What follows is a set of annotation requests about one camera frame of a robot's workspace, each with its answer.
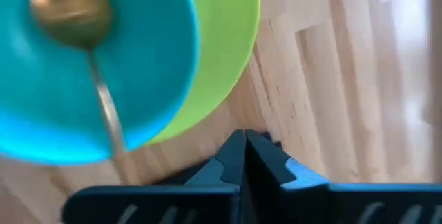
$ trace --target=gold spoon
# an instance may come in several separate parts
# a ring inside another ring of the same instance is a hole
[[[113,147],[113,161],[124,184],[135,182],[124,159],[122,126],[108,87],[99,73],[93,49],[107,35],[113,20],[109,0],[30,0],[31,13],[39,25],[63,44],[85,50],[97,89],[106,130]]]

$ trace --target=bowl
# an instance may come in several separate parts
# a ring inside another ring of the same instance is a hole
[[[95,56],[128,149],[158,134],[188,95],[198,63],[192,0],[111,0],[115,24]],[[111,157],[86,53],[36,24],[29,0],[0,0],[0,153],[49,165]]]
[[[154,144],[193,127],[230,93],[249,61],[260,0],[194,0],[198,12],[200,63],[189,97]]]

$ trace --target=wooden floor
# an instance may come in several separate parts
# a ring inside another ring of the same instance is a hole
[[[131,154],[137,183],[214,154],[236,128],[269,130],[287,153],[335,181],[439,182],[437,2],[262,0],[238,85],[195,128]],[[119,182],[110,162],[49,168],[0,159],[0,222],[57,223],[73,192]]]

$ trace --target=spoon handle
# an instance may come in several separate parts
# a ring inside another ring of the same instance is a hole
[[[97,62],[91,50],[88,51],[88,61],[95,89],[97,90],[104,125],[112,142],[114,166],[123,184],[134,185],[137,183],[136,173],[132,173],[134,167],[129,163],[129,158],[125,158],[126,148],[117,109],[113,103],[111,93],[99,72]]]

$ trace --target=teal bowl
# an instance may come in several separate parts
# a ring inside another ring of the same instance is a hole
[[[192,0],[111,0],[115,24],[95,55],[133,150],[186,98],[198,63]],[[47,165],[111,157],[85,52],[58,44],[29,0],[0,0],[0,154]]]

